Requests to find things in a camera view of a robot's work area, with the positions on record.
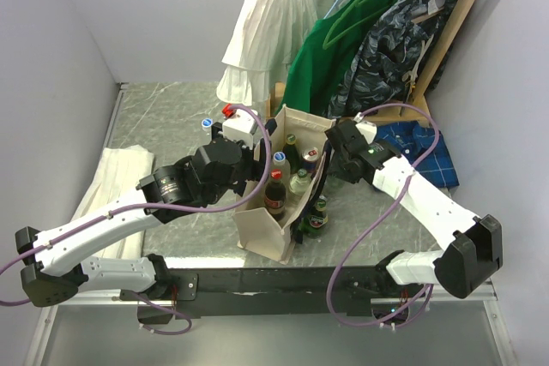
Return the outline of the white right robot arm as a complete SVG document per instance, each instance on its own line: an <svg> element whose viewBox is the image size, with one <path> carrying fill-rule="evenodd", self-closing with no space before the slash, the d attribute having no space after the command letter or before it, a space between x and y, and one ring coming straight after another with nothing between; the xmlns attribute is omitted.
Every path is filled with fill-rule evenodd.
<svg viewBox="0 0 549 366"><path fill-rule="evenodd" d="M382 260L376 275L381 293L394 296L405 285L434 284L464 299L501 268L502 226L497 219L490 214L481 218L455 203L388 142L368 142L354 121L336 124L326 136L353 183L365 180L397 200L439 246L429 252L396 251Z"/></svg>

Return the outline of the green gold-capped glass bottle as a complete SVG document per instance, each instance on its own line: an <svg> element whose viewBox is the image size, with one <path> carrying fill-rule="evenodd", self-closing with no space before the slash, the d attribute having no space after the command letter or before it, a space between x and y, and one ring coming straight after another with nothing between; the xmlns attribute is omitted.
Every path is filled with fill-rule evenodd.
<svg viewBox="0 0 549 366"><path fill-rule="evenodd" d="M295 134L288 134L286 136L283 153L286 155L286 158L290 164L291 173L296 174L301 168L302 157L297 148L297 137Z"/></svg>

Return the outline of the beige canvas tote bag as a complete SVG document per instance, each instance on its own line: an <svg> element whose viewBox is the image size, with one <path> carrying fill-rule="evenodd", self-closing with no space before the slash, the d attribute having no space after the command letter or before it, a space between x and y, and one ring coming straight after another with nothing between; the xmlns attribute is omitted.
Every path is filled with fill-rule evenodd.
<svg viewBox="0 0 549 366"><path fill-rule="evenodd" d="M295 246L300 220L305 216L308 203L318 189L323 167L329 160L326 153L326 131L335 125L328 120L302 111L283 107L269 126L271 155L268 170L279 172L279 182L272 177L264 184L249 182L245 193L259 192L243 206L238 207L233 220L238 229L238 246L271 261L288 263ZM299 151L300 168L307 171L305 183L294 194L289 189L293 174L285 166L275 164L283 157L287 137L294 135Z"/></svg>

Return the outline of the dark cola bottle red cap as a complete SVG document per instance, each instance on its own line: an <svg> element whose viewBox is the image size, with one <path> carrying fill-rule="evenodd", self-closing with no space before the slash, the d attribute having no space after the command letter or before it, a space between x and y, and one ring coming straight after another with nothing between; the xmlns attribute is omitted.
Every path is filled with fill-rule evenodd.
<svg viewBox="0 0 549 366"><path fill-rule="evenodd" d="M268 183L264 190L264 205L268 213L276 220L284 218L286 212L287 190L282 182L282 172L274 169L269 174Z"/></svg>

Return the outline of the green beer bottle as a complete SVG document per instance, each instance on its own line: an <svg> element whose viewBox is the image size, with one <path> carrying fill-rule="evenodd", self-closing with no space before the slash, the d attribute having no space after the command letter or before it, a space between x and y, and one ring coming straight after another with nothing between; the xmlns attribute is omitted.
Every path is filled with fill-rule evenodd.
<svg viewBox="0 0 549 366"><path fill-rule="evenodd" d="M318 238L328 223L327 199L320 195L302 221L301 231L310 238Z"/></svg>

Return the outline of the red bull can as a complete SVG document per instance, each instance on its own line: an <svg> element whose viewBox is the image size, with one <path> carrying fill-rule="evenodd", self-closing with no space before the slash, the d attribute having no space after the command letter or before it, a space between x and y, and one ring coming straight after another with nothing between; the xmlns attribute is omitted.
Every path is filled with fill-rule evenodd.
<svg viewBox="0 0 549 366"><path fill-rule="evenodd" d="M308 174L316 171L321 155L316 147L307 147L302 152L302 167Z"/></svg>

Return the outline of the clear Chang soda bottle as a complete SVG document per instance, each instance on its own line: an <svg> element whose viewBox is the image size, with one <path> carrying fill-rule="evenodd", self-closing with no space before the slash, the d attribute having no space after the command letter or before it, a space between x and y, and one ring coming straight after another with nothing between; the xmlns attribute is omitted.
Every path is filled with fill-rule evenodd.
<svg viewBox="0 0 549 366"><path fill-rule="evenodd" d="M289 181L288 200L293 204L297 204L309 188L310 183L311 176L307 170L299 169Z"/></svg>
<svg viewBox="0 0 549 366"><path fill-rule="evenodd" d="M344 181L335 176L328 176L326 185L330 190L337 190L344 186Z"/></svg>

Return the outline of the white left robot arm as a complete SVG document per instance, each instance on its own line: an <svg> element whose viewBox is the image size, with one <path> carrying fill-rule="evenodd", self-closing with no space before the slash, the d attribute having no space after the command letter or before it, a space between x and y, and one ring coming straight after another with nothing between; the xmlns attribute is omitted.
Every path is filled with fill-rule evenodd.
<svg viewBox="0 0 549 366"><path fill-rule="evenodd" d="M165 297L176 280L159 255L102 258L96 254L138 232L193 213L205 213L228 191L244 193L266 170L243 141L218 137L173 165L158 168L135 188L87 216L48 231L25 227L15 234L25 264L22 289L39 308L79 292L127 290Z"/></svg>

